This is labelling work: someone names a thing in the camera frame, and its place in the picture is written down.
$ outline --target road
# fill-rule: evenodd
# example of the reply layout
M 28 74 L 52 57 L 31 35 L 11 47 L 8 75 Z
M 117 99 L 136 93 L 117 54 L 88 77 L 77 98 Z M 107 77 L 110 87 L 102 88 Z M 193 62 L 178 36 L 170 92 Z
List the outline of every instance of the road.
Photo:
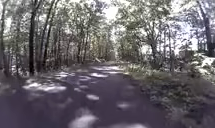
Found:
M 0 128 L 180 128 L 137 84 L 107 65 L 31 78 L 0 96 Z

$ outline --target tree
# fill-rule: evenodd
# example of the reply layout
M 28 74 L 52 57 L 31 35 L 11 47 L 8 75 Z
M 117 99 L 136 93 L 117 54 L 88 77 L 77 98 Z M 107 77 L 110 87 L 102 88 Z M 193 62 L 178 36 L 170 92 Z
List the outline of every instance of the tree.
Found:
M 34 75 L 34 32 L 35 32 L 35 17 L 42 3 L 42 0 L 32 0 L 31 2 L 31 18 L 29 30 L 29 73 Z
M 1 15 L 1 30 L 0 30 L 0 49 L 1 49 L 1 56 L 3 59 L 3 64 L 4 64 L 4 74 L 6 76 L 10 76 L 9 73 L 9 64 L 7 62 L 7 58 L 5 55 L 5 45 L 4 45 L 4 29 L 5 29 L 5 13 L 6 13 L 6 6 L 8 4 L 9 0 L 5 0 L 2 3 L 2 15 Z

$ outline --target undergrowth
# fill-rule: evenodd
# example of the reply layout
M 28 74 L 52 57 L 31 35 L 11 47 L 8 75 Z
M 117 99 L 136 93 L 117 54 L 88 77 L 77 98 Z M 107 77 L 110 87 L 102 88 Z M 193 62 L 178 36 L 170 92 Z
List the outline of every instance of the undergrowth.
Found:
M 168 111 L 169 119 L 187 128 L 205 128 L 210 122 L 206 121 L 204 110 L 215 101 L 211 82 L 201 77 L 192 78 L 187 73 L 152 70 L 148 66 L 130 64 L 123 68 L 140 81 L 141 91 L 154 104 Z

